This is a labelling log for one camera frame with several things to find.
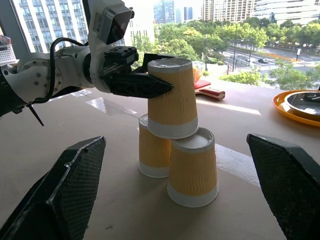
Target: paper cup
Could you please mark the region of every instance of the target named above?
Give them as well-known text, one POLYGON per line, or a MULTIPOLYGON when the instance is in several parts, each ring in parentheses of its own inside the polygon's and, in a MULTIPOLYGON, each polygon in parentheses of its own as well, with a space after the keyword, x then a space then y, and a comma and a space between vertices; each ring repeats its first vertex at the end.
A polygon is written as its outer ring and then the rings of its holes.
POLYGON ((139 170, 151 178, 166 178, 169 174, 171 140, 162 139, 148 130, 148 115, 139 119, 139 170))
POLYGON ((205 128, 184 139, 172 140, 167 191, 177 204, 197 208, 218 194, 214 135, 205 128))
POLYGON ((151 61, 148 72, 173 90, 148 99, 148 129, 163 139, 182 139, 198 130, 198 115, 192 62, 179 58, 151 61))

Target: red paddle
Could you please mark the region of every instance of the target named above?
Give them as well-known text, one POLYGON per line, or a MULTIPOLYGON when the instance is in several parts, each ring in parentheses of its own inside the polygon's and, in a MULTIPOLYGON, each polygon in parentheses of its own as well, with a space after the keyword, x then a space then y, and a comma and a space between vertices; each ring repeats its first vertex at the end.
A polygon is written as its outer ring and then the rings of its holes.
POLYGON ((210 87, 211 83, 205 80, 199 79, 195 84, 194 84, 194 91, 195 94, 201 94, 205 95, 211 99, 221 101, 222 99, 225 98, 226 93, 225 91, 220 91, 217 89, 213 89, 210 87))

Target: basket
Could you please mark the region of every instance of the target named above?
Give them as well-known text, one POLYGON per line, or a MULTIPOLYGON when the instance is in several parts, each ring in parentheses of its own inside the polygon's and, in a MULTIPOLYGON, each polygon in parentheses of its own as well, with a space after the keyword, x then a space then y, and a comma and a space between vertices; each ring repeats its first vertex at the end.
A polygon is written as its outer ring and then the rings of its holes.
POLYGON ((17 60, 12 44, 0 45, 0 66, 15 63, 17 63, 17 60))

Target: yellow paper cup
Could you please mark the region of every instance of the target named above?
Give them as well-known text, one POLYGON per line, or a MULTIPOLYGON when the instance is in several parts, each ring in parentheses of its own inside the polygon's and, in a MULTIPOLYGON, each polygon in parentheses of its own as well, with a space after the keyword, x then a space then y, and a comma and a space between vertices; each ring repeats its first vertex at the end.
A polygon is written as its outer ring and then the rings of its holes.
POLYGON ((198 115, 192 62, 179 58, 151 61, 148 72, 173 90, 148 99, 148 129, 163 139, 182 139, 198 130, 198 115))
POLYGON ((172 140, 167 191, 177 204, 197 208, 217 196, 218 178, 214 135, 205 128, 172 140))
POLYGON ((166 178, 169 174, 171 140, 162 139, 148 130, 148 115, 139 119, 139 170, 151 178, 166 178))

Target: table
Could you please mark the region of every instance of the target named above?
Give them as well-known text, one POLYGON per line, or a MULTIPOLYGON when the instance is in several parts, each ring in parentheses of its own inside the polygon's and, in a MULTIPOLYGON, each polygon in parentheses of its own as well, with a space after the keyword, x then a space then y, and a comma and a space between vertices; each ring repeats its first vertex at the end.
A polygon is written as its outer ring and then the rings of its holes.
MULTIPOLYGON (((225 100, 214 103, 199 97, 197 107, 200 125, 229 149, 217 155, 218 161, 249 158, 248 133, 297 143, 313 157, 319 153, 319 129, 273 109, 271 100, 278 90, 224 81, 216 87, 226 91, 225 100)), ((65 148, 105 136, 97 199, 84 239, 285 239, 259 186, 228 169, 218 169, 219 194, 211 204, 186 208, 174 203, 166 179, 149 178, 138 170, 137 117, 147 112, 147 101, 90 91, 34 106, 44 127, 27 110, 0 120, 0 225, 65 148)))

